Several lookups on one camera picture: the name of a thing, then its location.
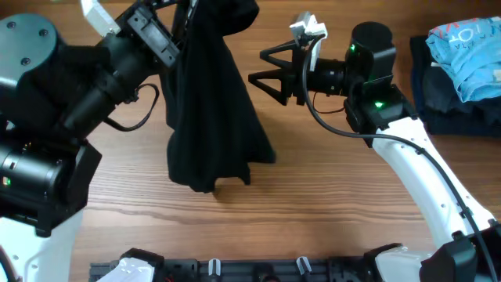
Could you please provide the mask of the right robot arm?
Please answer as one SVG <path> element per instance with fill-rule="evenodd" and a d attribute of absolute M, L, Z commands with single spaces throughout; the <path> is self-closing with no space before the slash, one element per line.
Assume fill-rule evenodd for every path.
<path fill-rule="evenodd" d="M 393 83 L 396 49 L 390 29 L 363 22 L 351 32 L 344 60 L 323 59 L 326 27 L 304 16 L 293 39 L 264 49 L 271 70 L 249 82 L 286 104 L 295 97 L 314 119 L 313 95 L 344 97 L 348 138 L 361 139 L 392 168 L 424 217 L 433 251 L 393 243 L 366 252 L 352 276 L 360 281 L 497 281 L 500 224 L 458 180 L 430 141 L 417 112 Z"/>

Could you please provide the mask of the light blue printed shirt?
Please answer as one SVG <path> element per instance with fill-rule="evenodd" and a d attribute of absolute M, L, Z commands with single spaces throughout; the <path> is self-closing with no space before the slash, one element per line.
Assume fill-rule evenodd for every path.
<path fill-rule="evenodd" d="M 500 97 L 500 18 L 472 18 L 432 28 L 426 39 L 435 63 L 452 80 L 459 100 Z"/>

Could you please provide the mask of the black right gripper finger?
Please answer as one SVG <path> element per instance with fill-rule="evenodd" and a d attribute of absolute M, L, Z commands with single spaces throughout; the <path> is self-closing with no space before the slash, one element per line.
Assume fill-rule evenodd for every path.
<path fill-rule="evenodd" d="M 292 96 L 294 75 L 288 70 L 276 69 L 256 72 L 248 75 L 248 81 L 283 106 L 288 104 L 288 100 Z"/>
<path fill-rule="evenodd" d="M 286 52 L 286 51 L 294 51 L 297 48 L 297 44 L 295 40 L 290 40 L 288 42 L 284 42 L 280 45 L 271 47 L 269 49 L 264 49 L 260 51 L 259 56 L 261 60 L 264 60 L 267 63 L 270 63 L 277 67 L 292 67 L 293 63 L 287 60 L 282 60 L 280 58 L 274 57 L 274 54 Z"/>

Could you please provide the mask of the dark navy folded clothes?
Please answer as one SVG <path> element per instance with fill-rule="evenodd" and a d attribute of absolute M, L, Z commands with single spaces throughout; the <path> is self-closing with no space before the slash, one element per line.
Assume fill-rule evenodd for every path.
<path fill-rule="evenodd" d="M 431 65 L 424 35 L 409 40 L 411 82 L 420 119 L 432 135 L 500 137 L 500 98 L 461 102 L 451 78 Z"/>

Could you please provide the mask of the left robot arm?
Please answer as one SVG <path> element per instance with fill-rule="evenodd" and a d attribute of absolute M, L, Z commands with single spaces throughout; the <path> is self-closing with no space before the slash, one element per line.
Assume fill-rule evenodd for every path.
<path fill-rule="evenodd" d="M 101 39 L 68 45 L 35 13 L 1 22 L 1 278 L 66 281 L 88 190 L 101 153 L 88 136 L 147 78 L 173 67 L 179 50 L 157 11 L 137 1 L 112 17 L 83 1 Z"/>

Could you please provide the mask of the black t-shirt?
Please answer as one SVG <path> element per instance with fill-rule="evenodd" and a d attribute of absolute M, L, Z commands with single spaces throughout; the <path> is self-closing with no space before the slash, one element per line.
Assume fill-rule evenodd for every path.
<path fill-rule="evenodd" d="M 211 193 L 221 178 L 251 182 L 250 163 L 273 164 L 265 133 L 225 37 L 249 28 L 255 0 L 183 1 L 172 31 L 180 49 L 161 75 L 166 103 L 168 174 L 174 183 Z"/>

